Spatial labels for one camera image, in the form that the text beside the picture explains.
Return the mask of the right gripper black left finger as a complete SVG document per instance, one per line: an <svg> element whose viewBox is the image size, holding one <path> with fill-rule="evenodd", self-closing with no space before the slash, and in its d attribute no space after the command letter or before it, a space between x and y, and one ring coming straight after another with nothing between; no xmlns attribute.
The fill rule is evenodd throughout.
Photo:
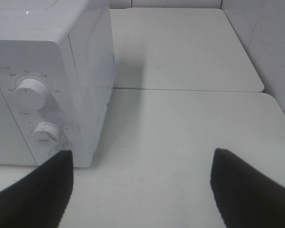
<svg viewBox="0 0 285 228"><path fill-rule="evenodd" d="M0 228L57 228L73 185L72 152L60 151L0 191Z"/></svg>

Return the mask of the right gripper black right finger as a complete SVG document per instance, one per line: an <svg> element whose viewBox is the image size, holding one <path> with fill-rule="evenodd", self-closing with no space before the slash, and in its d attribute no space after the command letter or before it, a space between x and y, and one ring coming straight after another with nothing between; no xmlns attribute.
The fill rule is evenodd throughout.
<svg viewBox="0 0 285 228"><path fill-rule="evenodd" d="M227 228L285 228L285 187L231 151L214 151L210 186Z"/></svg>

